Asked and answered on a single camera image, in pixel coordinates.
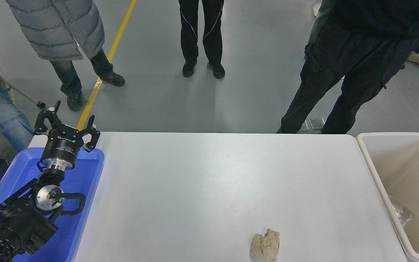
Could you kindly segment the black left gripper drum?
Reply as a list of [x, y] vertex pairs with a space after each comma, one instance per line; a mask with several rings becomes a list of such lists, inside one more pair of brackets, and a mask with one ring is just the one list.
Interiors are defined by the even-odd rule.
[[40, 161], [47, 166], [48, 160], [60, 159], [74, 166], [83, 144], [77, 129], [70, 126], [53, 128], [48, 132], [48, 141]]

